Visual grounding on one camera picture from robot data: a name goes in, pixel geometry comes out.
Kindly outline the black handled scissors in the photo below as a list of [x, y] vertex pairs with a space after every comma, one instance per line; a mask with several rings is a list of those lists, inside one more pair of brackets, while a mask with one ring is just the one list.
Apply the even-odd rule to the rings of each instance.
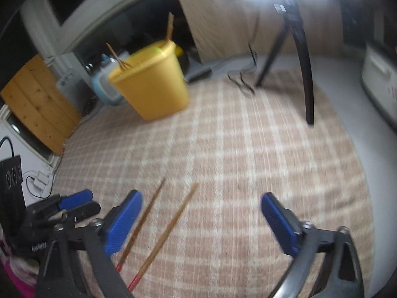
[[93, 109], [96, 107], [96, 104], [98, 102], [98, 99], [96, 97], [91, 97], [84, 105], [83, 111], [82, 111], [82, 116], [87, 116], [89, 115]]

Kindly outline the white window frame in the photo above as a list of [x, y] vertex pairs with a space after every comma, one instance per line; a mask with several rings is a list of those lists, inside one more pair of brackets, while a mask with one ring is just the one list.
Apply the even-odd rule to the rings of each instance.
[[82, 40], [138, 1], [85, 0], [60, 24], [49, 0], [27, 0], [20, 15], [44, 63], [56, 75], [62, 75], [69, 68], [83, 69], [72, 53]]

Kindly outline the orange pine wood board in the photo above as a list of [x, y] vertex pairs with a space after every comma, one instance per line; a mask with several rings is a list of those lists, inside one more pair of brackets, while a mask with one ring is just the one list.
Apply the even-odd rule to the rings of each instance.
[[1, 90], [1, 97], [24, 126], [54, 154], [61, 155], [82, 115], [56, 87], [40, 55], [32, 57]]

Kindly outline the white blue electric kettle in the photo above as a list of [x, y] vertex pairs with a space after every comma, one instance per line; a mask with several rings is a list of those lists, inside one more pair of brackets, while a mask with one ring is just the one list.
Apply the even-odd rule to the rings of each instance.
[[108, 80], [108, 75], [117, 65], [113, 57], [102, 54], [99, 69], [91, 78], [94, 93], [102, 103], [109, 106], [117, 106], [124, 100], [121, 93]]

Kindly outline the light oak wood panel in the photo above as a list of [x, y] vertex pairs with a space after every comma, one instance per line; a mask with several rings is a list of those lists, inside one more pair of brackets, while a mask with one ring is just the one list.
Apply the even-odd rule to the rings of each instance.
[[[202, 61], [248, 52], [252, 33], [258, 54], [270, 51], [283, 17], [274, 9], [279, 0], [179, 0]], [[337, 0], [298, 2], [309, 52], [342, 54], [342, 15]]]

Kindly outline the white floral rice cooker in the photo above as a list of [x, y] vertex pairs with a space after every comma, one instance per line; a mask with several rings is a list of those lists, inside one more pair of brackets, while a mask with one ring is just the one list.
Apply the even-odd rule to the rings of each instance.
[[396, 51], [367, 41], [361, 84], [378, 112], [396, 131]]

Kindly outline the yellow plastic utensil bin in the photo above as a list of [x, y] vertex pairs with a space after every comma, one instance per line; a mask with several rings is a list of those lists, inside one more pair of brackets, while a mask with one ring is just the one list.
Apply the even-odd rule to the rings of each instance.
[[[163, 50], [155, 54], [154, 47]], [[146, 121], [173, 115], [187, 107], [188, 87], [172, 41], [155, 42], [129, 56], [127, 71], [113, 69], [108, 80]]]

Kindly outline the white wall plug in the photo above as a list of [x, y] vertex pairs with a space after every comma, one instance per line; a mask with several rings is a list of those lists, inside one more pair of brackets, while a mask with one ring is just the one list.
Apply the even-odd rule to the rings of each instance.
[[34, 177], [33, 184], [37, 189], [44, 190], [50, 184], [50, 182], [51, 182], [50, 175], [39, 171]]

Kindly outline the red wooden chopstick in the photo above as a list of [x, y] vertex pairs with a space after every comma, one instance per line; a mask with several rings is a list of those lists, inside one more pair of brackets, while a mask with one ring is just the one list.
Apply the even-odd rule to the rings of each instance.
[[132, 249], [135, 241], [137, 240], [138, 235], [139, 235], [144, 223], [146, 222], [147, 217], [150, 214], [151, 209], [153, 208], [156, 199], [158, 198], [162, 188], [164, 187], [165, 182], [166, 182], [166, 178], [163, 178], [160, 185], [158, 186], [157, 190], [151, 197], [151, 200], [150, 200], [149, 204], [147, 205], [145, 211], [143, 212], [142, 217], [141, 217], [139, 223], [137, 224], [137, 227], [134, 229], [132, 236], [130, 237], [130, 239], [125, 247], [125, 250], [123, 251], [123, 254], [121, 255], [121, 257], [118, 261], [118, 264], [116, 266], [116, 270], [118, 272], [120, 272], [123, 269], [123, 266], [127, 260], [127, 257], [129, 255], [129, 253], [131, 252], [131, 249]]
[[131, 66], [126, 62], [123, 61], [114, 51], [113, 47], [109, 44], [106, 43], [106, 46], [108, 47], [109, 51], [111, 52], [112, 56], [115, 58], [117, 63], [119, 64], [119, 67], [121, 68], [122, 71], [127, 71], [128, 68], [131, 68]]
[[166, 36], [165, 36], [165, 39], [167, 41], [171, 41], [172, 40], [173, 30], [174, 30], [174, 15], [170, 12], [168, 14], [167, 30], [166, 30]]
[[179, 218], [183, 214], [185, 208], [188, 206], [188, 203], [191, 201], [192, 197], [194, 196], [195, 192], [199, 188], [199, 183], [195, 182], [188, 193], [188, 195], [185, 197], [183, 203], [181, 204], [180, 208], [177, 210], [175, 215], [173, 216], [172, 220], [168, 223], [167, 228], [165, 231], [162, 233], [160, 236], [158, 242], [155, 244], [153, 250], [151, 251], [150, 255], [147, 257], [147, 259], [144, 261], [142, 266], [140, 267], [138, 273], [134, 276], [130, 284], [128, 285], [128, 290], [130, 293], [134, 290], [134, 288], [139, 284], [140, 280], [143, 278], [145, 275], [146, 271], [152, 264], [152, 262], [155, 260], [156, 256], [160, 252], [160, 250], [163, 248], [166, 240], [168, 239], [169, 235], [171, 234], [172, 230], [175, 228]]

